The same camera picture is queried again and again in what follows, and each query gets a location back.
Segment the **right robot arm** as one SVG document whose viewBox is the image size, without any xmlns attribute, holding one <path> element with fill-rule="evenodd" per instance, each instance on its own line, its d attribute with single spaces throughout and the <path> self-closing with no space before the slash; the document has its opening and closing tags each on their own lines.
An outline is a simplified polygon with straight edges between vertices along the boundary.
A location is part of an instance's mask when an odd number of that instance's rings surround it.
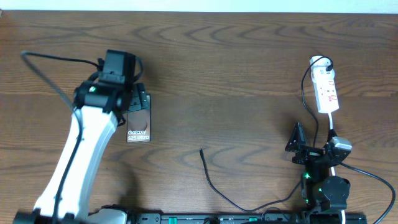
<svg viewBox="0 0 398 224">
<path fill-rule="evenodd" d="M 341 212 L 347 209 L 351 184 L 348 179 L 331 174 L 330 169 L 348 157 L 352 144 L 331 129 L 322 148 L 308 146 L 303 127 L 297 122 L 285 150 L 295 154 L 293 163 L 305 166 L 301 188 L 308 208 L 302 212 L 303 222 L 342 223 Z"/>
</svg>

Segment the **bronze Galaxy smartphone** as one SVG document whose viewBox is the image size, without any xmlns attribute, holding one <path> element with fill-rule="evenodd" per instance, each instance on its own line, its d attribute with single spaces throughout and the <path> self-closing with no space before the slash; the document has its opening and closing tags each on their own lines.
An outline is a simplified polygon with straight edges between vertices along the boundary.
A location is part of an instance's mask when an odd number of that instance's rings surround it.
<svg viewBox="0 0 398 224">
<path fill-rule="evenodd" d="M 148 107 L 127 114 L 127 143 L 143 143 L 151 140 L 151 103 L 147 95 Z"/>
</svg>

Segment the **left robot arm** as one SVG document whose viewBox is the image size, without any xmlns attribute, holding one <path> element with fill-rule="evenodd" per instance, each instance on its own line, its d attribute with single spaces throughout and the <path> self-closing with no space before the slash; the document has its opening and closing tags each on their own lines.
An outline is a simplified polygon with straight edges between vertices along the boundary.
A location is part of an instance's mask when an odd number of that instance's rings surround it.
<svg viewBox="0 0 398 224">
<path fill-rule="evenodd" d="M 65 102 L 72 112 L 68 139 L 45 190 L 31 212 L 18 211 L 14 223 L 135 223 L 135 214 L 118 205 L 90 212 L 90 195 L 104 150 L 125 114 L 148 107 L 144 85 L 138 82 L 142 61 L 134 54 L 108 50 L 94 64 L 95 73 L 69 97 L 30 60 L 52 58 L 23 51 L 25 64 Z"/>
</svg>

